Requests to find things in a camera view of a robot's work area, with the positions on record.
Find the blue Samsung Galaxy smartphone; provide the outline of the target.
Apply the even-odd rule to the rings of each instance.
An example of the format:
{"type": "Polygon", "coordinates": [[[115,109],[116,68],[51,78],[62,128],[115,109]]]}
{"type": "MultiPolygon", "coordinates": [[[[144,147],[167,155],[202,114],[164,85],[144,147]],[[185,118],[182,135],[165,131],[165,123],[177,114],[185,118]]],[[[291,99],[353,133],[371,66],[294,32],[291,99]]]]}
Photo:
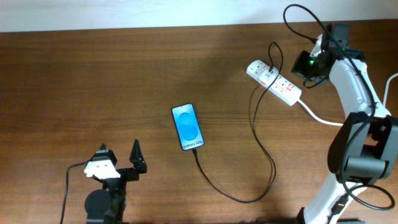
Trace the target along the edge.
{"type": "Polygon", "coordinates": [[[191,103],[172,108],[172,116],[183,151],[189,151],[205,145],[195,109],[191,103]]]}

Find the white power strip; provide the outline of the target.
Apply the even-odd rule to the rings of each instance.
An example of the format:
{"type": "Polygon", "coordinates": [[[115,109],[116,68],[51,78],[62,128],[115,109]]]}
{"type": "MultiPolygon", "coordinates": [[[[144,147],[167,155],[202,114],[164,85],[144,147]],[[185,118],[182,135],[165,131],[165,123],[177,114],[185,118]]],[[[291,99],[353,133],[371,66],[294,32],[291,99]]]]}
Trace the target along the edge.
{"type": "MultiPolygon", "coordinates": [[[[267,65],[260,60],[256,60],[248,66],[246,73],[259,83],[259,76],[264,70],[269,69],[269,71],[271,71],[273,68],[275,67],[267,65]]],[[[302,90],[299,87],[280,74],[267,89],[289,106],[296,104],[302,94],[302,90]]]]}

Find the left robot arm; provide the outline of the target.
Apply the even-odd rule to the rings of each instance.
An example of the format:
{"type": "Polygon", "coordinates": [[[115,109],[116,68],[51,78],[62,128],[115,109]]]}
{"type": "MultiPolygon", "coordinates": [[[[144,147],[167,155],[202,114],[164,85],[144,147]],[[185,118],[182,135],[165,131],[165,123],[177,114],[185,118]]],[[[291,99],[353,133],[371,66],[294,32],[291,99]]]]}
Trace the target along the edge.
{"type": "Polygon", "coordinates": [[[102,188],[94,190],[85,200],[87,223],[120,224],[126,208],[126,186],[128,182],[139,180],[141,174],[147,172],[147,164],[141,152],[138,140],[134,141],[129,161],[132,167],[117,169],[114,152],[100,146],[88,161],[84,173],[102,184],[102,188]]]}

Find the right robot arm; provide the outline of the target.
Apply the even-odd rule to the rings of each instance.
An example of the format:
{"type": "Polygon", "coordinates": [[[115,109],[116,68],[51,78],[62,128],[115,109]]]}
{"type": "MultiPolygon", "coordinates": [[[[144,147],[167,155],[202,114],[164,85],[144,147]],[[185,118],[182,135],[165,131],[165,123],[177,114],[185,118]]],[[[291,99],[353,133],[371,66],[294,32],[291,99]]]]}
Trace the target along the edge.
{"type": "Polygon", "coordinates": [[[315,86],[329,80],[336,88],[345,121],[328,150],[328,177],[316,198],[299,211],[297,223],[337,223],[353,200],[387,178],[397,159],[397,118],[391,116],[370,82],[366,59],[348,43],[346,24],[329,24],[303,51],[292,73],[315,86]]]}

